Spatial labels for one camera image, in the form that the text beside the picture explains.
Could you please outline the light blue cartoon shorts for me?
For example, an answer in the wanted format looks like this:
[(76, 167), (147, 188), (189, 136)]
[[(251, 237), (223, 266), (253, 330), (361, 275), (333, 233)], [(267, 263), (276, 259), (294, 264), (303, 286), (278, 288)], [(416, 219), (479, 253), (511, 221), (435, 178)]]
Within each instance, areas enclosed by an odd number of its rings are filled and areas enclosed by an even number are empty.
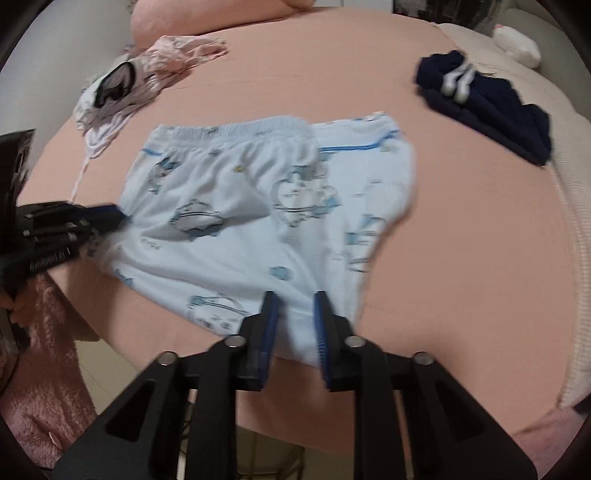
[(132, 164), (125, 226), (95, 260), (219, 336), (280, 297), (277, 356), (318, 364), (315, 294), (355, 320), (381, 236), (414, 197), (415, 152), (387, 114), (156, 127)]

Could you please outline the white navy-trimmed shirt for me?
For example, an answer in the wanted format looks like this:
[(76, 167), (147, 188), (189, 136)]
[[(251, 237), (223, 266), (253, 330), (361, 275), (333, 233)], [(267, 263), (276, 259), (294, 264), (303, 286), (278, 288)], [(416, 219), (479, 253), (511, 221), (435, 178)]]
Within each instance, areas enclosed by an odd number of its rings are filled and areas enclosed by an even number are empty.
[(90, 162), (99, 157), (117, 137), (133, 114), (161, 91), (158, 74), (139, 60), (119, 63), (97, 78), (79, 97), (73, 119), (85, 142), (85, 158), (72, 187), (76, 198)]

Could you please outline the pink fluffy rug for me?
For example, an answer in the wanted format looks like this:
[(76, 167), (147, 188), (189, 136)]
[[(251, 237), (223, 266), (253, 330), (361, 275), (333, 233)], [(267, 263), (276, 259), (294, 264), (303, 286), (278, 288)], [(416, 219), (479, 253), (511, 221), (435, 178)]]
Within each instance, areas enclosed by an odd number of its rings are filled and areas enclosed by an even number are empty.
[(1, 394), (1, 415), (33, 463), (51, 469), (97, 416), (75, 345), (82, 319), (43, 274), (17, 301), (15, 320), (30, 345)]

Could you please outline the pink patterned garment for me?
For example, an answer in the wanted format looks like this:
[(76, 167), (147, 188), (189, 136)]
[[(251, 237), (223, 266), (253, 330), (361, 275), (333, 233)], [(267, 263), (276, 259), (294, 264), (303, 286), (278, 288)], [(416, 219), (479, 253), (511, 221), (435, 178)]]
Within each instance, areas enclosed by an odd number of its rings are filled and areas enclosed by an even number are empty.
[(161, 36), (138, 57), (146, 75), (181, 74), (228, 53), (223, 40), (207, 36)]

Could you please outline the pink rolled duvet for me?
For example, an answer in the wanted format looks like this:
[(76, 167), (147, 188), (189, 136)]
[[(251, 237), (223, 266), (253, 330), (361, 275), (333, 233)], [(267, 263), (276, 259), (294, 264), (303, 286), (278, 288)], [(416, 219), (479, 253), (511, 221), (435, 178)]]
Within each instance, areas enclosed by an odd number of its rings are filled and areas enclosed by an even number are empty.
[(135, 43), (148, 47), (163, 35), (211, 33), (290, 17), (314, 5), (308, 0), (141, 0), (134, 6), (130, 27)]

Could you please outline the beige bed blanket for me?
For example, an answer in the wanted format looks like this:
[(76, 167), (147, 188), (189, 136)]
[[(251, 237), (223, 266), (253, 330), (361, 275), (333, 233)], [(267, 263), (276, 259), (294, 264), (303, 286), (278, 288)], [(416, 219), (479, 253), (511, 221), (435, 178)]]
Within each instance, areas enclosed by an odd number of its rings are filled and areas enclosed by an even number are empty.
[(578, 301), (559, 406), (573, 407), (590, 395), (590, 121), (556, 85), (509, 56), (492, 38), (450, 23), (439, 28), (481, 73), (509, 80), (524, 102), (540, 106), (550, 116), (550, 171), (571, 232)]

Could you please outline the navy striped folded garment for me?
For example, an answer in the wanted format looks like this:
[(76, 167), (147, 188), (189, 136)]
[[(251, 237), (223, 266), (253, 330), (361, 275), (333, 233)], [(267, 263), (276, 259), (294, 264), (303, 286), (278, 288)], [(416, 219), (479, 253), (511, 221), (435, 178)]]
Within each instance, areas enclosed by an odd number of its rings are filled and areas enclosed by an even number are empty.
[(543, 167), (553, 150), (550, 116), (526, 104), (510, 81), (486, 76), (460, 51), (418, 64), (415, 82), (428, 106)]

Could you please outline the white plush pillow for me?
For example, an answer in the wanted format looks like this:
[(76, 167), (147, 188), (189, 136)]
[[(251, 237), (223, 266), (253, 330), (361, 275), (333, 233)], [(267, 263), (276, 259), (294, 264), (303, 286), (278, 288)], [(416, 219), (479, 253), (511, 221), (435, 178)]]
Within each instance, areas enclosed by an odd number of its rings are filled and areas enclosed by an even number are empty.
[(515, 28), (497, 24), (492, 38), (495, 45), (515, 61), (530, 69), (540, 66), (542, 54), (538, 44)]

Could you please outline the grey padded headboard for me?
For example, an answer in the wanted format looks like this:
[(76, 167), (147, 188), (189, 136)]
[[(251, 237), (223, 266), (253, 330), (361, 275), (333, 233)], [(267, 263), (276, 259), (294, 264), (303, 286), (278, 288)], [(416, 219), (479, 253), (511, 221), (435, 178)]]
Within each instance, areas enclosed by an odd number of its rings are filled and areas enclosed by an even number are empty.
[(537, 1), (503, 1), (497, 21), (534, 40), (542, 55), (538, 73), (559, 87), (590, 119), (590, 72), (567, 35)]

